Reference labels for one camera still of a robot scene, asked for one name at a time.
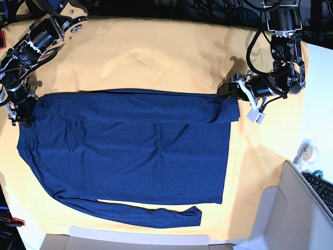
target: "yellow tablecloth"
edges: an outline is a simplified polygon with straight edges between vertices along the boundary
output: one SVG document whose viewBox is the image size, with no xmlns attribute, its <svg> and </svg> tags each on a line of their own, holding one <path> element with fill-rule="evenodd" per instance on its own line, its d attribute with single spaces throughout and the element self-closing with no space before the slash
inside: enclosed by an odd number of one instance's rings
<svg viewBox="0 0 333 250">
<path fill-rule="evenodd" d="M 7 48 L 17 43 L 30 23 L 4 28 Z M 41 85 L 38 96 L 118 88 L 214 94 L 219 84 L 235 72 L 247 71 L 246 48 L 254 33 L 183 21 L 91 20 L 31 78 Z M 302 49 L 308 66 L 306 44 Z M 263 36 L 253 48 L 251 59 L 262 71 L 272 69 L 270 46 Z M 22 230 L 67 234 L 70 226 L 76 226 L 131 233 L 208 235 L 215 240 L 249 237 L 262 192 L 279 183 L 283 162 L 293 156 L 303 95 L 304 91 L 269 104 L 261 125 L 246 118 L 250 105 L 239 101 L 241 117 L 232 123 L 223 204 L 198 204 L 202 211 L 199 227 L 131 226 L 83 214 L 52 199 L 20 158 L 16 149 L 19 128 L 11 126 L 4 108 L 0 109 L 0 182 L 12 215 L 27 223 Z M 181 211 L 191 206 L 163 207 Z"/>
</svg>

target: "long-sleeve shirt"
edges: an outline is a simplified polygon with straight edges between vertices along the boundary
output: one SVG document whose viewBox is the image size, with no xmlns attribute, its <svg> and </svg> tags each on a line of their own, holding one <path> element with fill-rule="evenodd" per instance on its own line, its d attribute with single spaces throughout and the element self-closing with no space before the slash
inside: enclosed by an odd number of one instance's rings
<svg viewBox="0 0 333 250">
<path fill-rule="evenodd" d="M 201 211 L 145 209 L 221 203 L 237 100 L 150 90 L 40 98 L 18 150 L 46 192 L 84 213 L 144 227 L 198 226 Z"/>
</svg>

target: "black keyboard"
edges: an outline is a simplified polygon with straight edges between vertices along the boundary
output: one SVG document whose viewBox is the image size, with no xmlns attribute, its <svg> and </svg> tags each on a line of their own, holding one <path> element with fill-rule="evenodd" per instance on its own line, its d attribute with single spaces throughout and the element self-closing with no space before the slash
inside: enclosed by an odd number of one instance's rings
<svg viewBox="0 0 333 250">
<path fill-rule="evenodd" d="M 302 175 L 323 200 L 327 208 L 333 213 L 333 184 L 310 173 L 302 173 Z"/>
</svg>

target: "robotic arm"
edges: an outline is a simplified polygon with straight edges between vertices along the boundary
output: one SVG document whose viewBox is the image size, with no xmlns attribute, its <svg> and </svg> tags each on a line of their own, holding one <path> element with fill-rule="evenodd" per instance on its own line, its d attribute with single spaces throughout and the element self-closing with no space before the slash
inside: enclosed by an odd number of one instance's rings
<svg viewBox="0 0 333 250">
<path fill-rule="evenodd" d="M 9 49 L 0 63 L 0 106 L 8 110 L 8 118 L 24 126 L 31 126 L 33 108 L 36 103 L 34 90 L 28 84 L 28 75 L 52 60 L 65 42 L 70 41 L 87 21 L 87 10 L 76 0 L 33 0 L 46 16 L 36 21 L 13 48 Z M 257 8 L 243 0 L 252 8 Z M 287 98 L 287 94 L 298 94 L 305 87 L 305 66 L 301 53 L 301 19 L 296 0 L 263 0 L 268 30 L 274 31 L 271 53 L 274 58 L 273 70 L 261 72 L 250 61 L 251 50 L 262 29 L 255 34 L 246 54 L 251 69 L 245 75 L 236 73 L 229 83 L 217 90 L 221 98 L 235 96 L 249 101 L 252 109 L 248 118 L 261 123 L 266 105 L 278 98 Z M 267 102 L 267 97 L 278 98 Z"/>
<path fill-rule="evenodd" d="M 36 102 L 28 75 L 51 61 L 87 21 L 87 10 L 76 0 L 33 1 L 47 15 L 30 26 L 31 32 L 9 49 L 0 63 L 0 106 L 8 110 L 13 125 L 18 122 L 27 127 L 34 120 Z"/>
<path fill-rule="evenodd" d="M 250 61 L 251 50 L 258 39 L 261 29 L 257 31 L 250 43 L 246 61 L 251 69 L 246 75 L 236 73 L 229 83 L 223 84 L 217 90 L 217 95 L 222 98 L 235 96 L 238 99 L 249 101 L 252 109 L 248 118 L 252 122 L 261 123 L 265 114 L 266 105 L 278 98 L 287 98 L 287 94 L 298 94 L 305 87 L 305 66 L 302 61 L 301 40 L 298 33 L 302 29 L 301 18 L 296 0 L 263 0 L 268 30 L 275 32 L 270 41 L 271 54 L 274 58 L 273 70 L 265 73 L 253 66 Z M 267 97 L 276 95 L 267 102 Z"/>
</svg>

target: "electronic equipment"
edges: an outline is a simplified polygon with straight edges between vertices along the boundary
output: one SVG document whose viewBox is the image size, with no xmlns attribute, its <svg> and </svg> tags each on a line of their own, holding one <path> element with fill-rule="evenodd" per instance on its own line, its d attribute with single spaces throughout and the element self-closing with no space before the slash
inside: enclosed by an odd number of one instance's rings
<svg viewBox="0 0 333 250">
<path fill-rule="evenodd" d="M 310 173 L 302 173 L 310 186 L 316 191 L 319 197 L 323 200 L 328 210 L 333 213 L 333 184 L 322 180 Z"/>
<path fill-rule="evenodd" d="M 14 220 L 17 219 L 11 216 L 0 185 L 0 249 L 25 250 L 25 246 L 17 230 L 24 223 L 15 223 Z"/>
<path fill-rule="evenodd" d="M 0 63 L 0 106 L 8 110 L 12 124 L 16 122 L 31 126 L 34 121 L 33 108 L 36 95 L 29 86 L 31 72 L 51 61 L 65 42 L 70 41 L 87 21 L 87 10 L 77 0 L 33 0 L 46 16 L 31 25 L 26 34 L 13 48 L 9 49 Z M 246 60 L 251 69 L 248 73 L 237 73 L 230 83 L 217 90 L 222 98 L 235 96 L 249 101 L 252 109 L 248 114 L 253 122 L 261 123 L 265 107 L 271 101 L 287 98 L 287 94 L 298 94 L 305 87 L 305 66 L 301 53 L 302 24 L 296 0 L 263 0 L 262 8 L 244 3 L 265 13 L 267 26 L 274 31 L 271 53 L 274 58 L 273 70 L 261 72 L 250 61 L 251 50 L 263 29 L 259 29 L 248 47 Z M 267 101 L 267 97 L 278 98 Z"/>
<path fill-rule="evenodd" d="M 87 21 L 87 11 L 76 0 L 34 0 L 46 16 L 30 26 L 30 33 L 8 50 L 0 63 L 0 106 L 12 124 L 31 126 L 36 95 L 28 76 L 51 61 L 65 42 L 74 38 Z"/>
<path fill-rule="evenodd" d="M 250 7 L 253 6 L 247 0 L 244 2 Z M 255 7 L 255 9 L 261 12 L 261 16 L 265 13 L 268 30 L 275 32 L 271 41 L 267 39 L 271 44 L 271 54 L 274 58 L 273 70 L 261 72 L 255 69 L 250 60 L 251 50 L 263 32 L 261 28 L 256 32 L 246 54 L 246 61 L 251 71 L 245 75 L 236 73 L 230 83 L 219 87 L 217 95 L 222 98 L 235 96 L 249 101 L 252 109 L 248 118 L 260 124 L 265 117 L 263 111 L 268 103 L 279 98 L 287 98 L 289 93 L 298 94 L 305 88 L 305 65 L 301 51 L 302 34 L 299 33 L 302 24 L 296 0 L 263 0 L 262 8 Z M 278 98 L 267 101 L 267 97 L 273 95 L 277 95 Z"/>
</svg>

